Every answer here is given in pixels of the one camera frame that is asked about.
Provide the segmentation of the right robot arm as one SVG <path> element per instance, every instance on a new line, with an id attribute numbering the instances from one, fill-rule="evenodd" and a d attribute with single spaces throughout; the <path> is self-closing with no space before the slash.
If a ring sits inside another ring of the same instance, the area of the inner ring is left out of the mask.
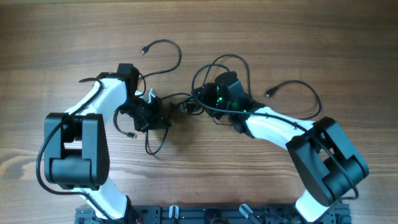
<path id="1" fill-rule="evenodd" d="M 202 86 L 192 84 L 195 101 L 212 117 L 228 117 L 238 133 L 285 149 L 305 186 L 291 205 L 269 205 L 273 222 L 349 223 L 345 200 L 359 197 L 357 185 L 369 175 L 363 156 L 333 118 L 297 119 L 275 112 L 245 92 L 236 72 L 224 72 Z M 346 196 L 350 190 L 352 197 Z"/>

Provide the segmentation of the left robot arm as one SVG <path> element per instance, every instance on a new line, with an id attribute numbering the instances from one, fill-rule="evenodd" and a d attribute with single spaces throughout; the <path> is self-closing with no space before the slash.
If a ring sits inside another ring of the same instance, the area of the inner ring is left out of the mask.
<path id="1" fill-rule="evenodd" d="M 116 72 L 92 78 L 93 89 L 64 113 L 45 118 L 44 143 L 39 151 L 36 175 L 51 194 L 79 195 L 86 206 L 78 208 L 75 223 L 142 223 L 130 198 L 109 177 L 110 158 L 105 124 L 117 113 L 128 114 L 134 129 L 169 129 L 162 100 L 149 91 L 137 93 L 141 77 L 131 63 Z"/>

